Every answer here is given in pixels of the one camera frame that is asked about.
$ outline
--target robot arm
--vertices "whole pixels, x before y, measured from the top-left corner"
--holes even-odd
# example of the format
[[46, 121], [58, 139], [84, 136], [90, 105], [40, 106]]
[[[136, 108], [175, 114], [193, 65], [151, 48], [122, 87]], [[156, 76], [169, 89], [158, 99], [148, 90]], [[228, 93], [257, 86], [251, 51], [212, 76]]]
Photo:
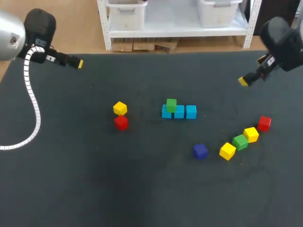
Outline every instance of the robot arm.
[[48, 60], [80, 69], [83, 60], [51, 48], [55, 30], [55, 18], [42, 9], [30, 11], [24, 23], [18, 17], [0, 10], [0, 61], [12, 60], [15, 57], [24, 59], [30, 48], [39, 46], [45, 52], [33, 55], [32, 61], [44, 63]]
[[268, 53], [258, 59], [259, 68], [239, 78], [243, 86], [250, 86], [256, 80], [264, 81], [278, 68], [293, 70], [303, 65], [303, 12], [299, 16], [299, 25], [291, 28], [281, 17], [268, 21], [261, 29], [260, 37]]

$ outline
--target white cable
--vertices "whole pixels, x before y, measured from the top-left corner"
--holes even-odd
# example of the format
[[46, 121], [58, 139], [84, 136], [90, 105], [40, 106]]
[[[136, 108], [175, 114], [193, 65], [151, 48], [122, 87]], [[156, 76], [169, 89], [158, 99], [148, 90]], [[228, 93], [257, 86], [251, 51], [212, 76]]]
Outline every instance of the white cable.
[[24, 72], [24, 81], [25, 81], [25, 85], [26, 85], [26, 88], [27, 88], [27, 92], [28, 92], [28, 95], [29, 95], [30, 99], [32, 100], [33, 107], [34, 107], [35, 114], [36, 114], [36, 126], [34, 128], [33, 133], [25, 141], [23, 141], [21, 143], [18, 143], [18, 144], [15, 144], [15, 145], [11, 145], [11, 146], [0, 146], [0, 150], [13, 150], [13, 149], [16, 149], [16, 148], [20, 148], [20, 147], [28, 144], [30, 141], [32, 141], [39, 132], [39, 129], [40, 129], [40, 126], [41, 126], [41, 115], [40, 115], [40, 110], [39, 110], [39, 106], [38, 106], [36, 97], [34, 95], [32, 87], [30, 86], [30, 81], [29, 81], [29, 61], [30, 61], [32, 55], [36, 52], [41, 53], [41, 52], [45, 52], [45, 51], [42, 47], [38, 47], [38, 46], [31, 48], [25, 56], [24, 70], [23, 70], [23, 72]]

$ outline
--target shelf unit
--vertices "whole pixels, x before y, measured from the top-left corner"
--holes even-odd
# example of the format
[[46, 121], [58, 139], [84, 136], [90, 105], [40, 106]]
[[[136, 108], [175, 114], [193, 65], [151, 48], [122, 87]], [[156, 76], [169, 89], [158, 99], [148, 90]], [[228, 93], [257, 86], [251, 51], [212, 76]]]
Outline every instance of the shelf unit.
[[229, 27], [202, 28], [196, 8], [197, 0], [149, 0], [146, 7], [144, 30], [119, 31], [107, 18], [106, 0], [98, 0], [105, 46], [111, 50], [111, 38], [161, 38], [245, 35], [243, 48], [249, 48], [262, 0], [250, 1], [250, 20], [238, 7]]

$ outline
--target green cube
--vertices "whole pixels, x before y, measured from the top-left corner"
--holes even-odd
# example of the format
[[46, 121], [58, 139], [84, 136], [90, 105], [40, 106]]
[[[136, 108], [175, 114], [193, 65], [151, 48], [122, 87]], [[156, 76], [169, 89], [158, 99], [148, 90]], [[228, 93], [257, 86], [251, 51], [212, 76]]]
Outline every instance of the green cube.
[[175, 113], [177, 108], [177, 100], [168, 98], [166, 101], [166, 111], [169, 113]]
[[244, 135], [236, 136], [232, 140], [232, 145], [236, 147], [237, 150], [242, 150], [248, 146], [248, 140]]

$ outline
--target red cube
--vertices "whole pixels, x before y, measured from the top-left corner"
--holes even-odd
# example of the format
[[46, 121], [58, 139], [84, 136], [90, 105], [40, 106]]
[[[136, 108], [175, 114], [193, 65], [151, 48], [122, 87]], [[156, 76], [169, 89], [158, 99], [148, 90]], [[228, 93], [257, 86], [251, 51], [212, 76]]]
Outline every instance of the red cube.
[[271, 118], [261, 116], [257, 129], [260, 131], [268, 131], [270, 128]]
[[124, 131], [128, 128], [128, 119], [124, 117], [123, 115], [118, 116], [115, 118], [115, 126], [121, 130]]

